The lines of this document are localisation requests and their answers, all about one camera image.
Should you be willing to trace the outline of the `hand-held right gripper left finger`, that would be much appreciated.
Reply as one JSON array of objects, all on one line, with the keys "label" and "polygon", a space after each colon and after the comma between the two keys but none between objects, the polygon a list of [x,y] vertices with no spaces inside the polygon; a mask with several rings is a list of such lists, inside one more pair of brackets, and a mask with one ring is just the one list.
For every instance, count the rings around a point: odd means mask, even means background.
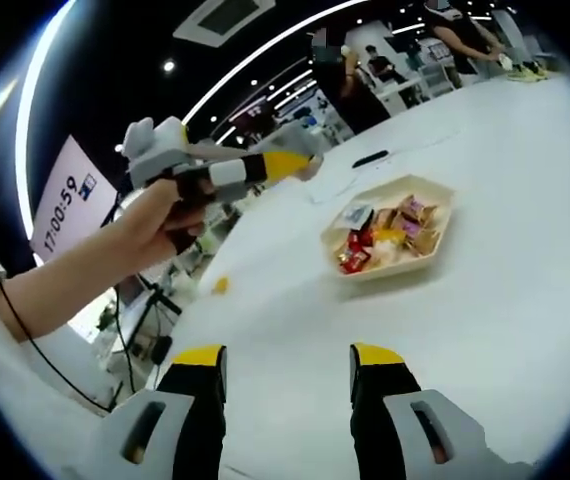
[{"label": "hand-held right gripper left finger", "polygon": [[95,436],[97,479],[216,479],[226,434],[224,345],[177,355],[156,389],[105,417]]}]

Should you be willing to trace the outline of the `person's left hand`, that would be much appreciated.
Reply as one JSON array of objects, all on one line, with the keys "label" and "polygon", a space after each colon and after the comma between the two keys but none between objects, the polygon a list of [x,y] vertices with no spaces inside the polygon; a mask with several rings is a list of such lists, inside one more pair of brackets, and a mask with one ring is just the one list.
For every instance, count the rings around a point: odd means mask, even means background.
[{"label": "person's left hand", "polygon": [[125,209],[139,271],[182,253],[203,232],[210,185],[197,189],[196,197],[184,199],[176,180],[157,180]]}]

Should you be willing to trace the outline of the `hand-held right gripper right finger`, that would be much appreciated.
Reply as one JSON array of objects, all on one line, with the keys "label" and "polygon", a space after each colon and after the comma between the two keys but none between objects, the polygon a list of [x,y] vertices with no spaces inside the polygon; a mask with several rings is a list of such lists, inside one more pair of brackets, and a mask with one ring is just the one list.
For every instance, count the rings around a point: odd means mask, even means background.
[{"label": "hand-held right gripper right finger", "polygon": [[533,467],[492,451],[483,427],[423,390],[396,352],[350,346],[351,435],[362,479],[531,479]]}]

